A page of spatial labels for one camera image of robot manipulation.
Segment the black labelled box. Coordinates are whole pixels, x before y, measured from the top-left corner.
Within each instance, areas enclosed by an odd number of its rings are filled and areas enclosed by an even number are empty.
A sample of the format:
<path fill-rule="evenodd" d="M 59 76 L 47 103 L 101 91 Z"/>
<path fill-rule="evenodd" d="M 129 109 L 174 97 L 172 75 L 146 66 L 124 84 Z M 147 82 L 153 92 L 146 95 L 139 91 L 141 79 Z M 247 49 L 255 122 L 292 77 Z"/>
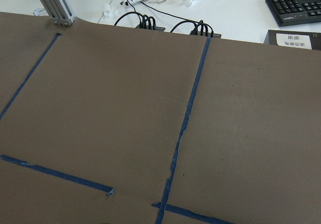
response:
<path fill-rule="evenodd" d="M 320 50 L 320 33 L 268 30 L 264 44 Z"/>

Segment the black keyboard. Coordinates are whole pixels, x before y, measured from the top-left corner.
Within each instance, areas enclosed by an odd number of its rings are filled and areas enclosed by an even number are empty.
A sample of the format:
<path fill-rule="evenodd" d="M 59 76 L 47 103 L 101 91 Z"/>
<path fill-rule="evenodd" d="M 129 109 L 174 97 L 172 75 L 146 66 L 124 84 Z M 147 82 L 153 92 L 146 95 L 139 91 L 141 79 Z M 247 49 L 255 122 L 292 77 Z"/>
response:
<path fill-rule="evenodd" d="M 320 22 L 320 0 L 265 0 L 280 27 Z"/>

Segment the aluminium frame post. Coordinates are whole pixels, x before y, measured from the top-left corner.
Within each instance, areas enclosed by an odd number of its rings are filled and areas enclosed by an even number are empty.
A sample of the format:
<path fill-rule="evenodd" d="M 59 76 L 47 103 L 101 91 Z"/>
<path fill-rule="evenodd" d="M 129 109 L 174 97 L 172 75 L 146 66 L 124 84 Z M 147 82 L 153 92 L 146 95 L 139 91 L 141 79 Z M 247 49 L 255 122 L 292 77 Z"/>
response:
<path fill-rule="evenodd" d="M 75 14 L 68 0 L 40 0 L 52 22 L 56 25 L 71 26 Z"/>

